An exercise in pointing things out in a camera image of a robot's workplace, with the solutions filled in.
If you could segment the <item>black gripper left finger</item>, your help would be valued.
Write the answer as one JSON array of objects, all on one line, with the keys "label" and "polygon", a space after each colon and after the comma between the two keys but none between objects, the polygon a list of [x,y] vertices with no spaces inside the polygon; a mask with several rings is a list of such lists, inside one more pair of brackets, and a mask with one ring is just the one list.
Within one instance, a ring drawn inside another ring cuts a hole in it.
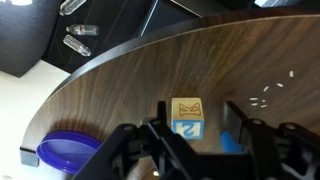
[{"label": "black gripper left finger", "polygon": [[150,157],[160,180],[213,180],[208,163],[166,124],[166,103],[141,126],[121,124],[72,180],[125,180],[139,160]]}]

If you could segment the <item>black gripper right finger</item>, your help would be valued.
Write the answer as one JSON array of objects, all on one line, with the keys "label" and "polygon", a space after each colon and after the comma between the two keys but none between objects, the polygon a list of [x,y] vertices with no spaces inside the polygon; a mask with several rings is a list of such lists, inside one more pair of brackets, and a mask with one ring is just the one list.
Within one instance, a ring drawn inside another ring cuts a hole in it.
[{"label": "black gripper right finger", "polygon": [[292,122],[272,127],[232,101],[223,103],[222,122],[243,151],[219,155],[214,180],[320,180],[316,133]]}]

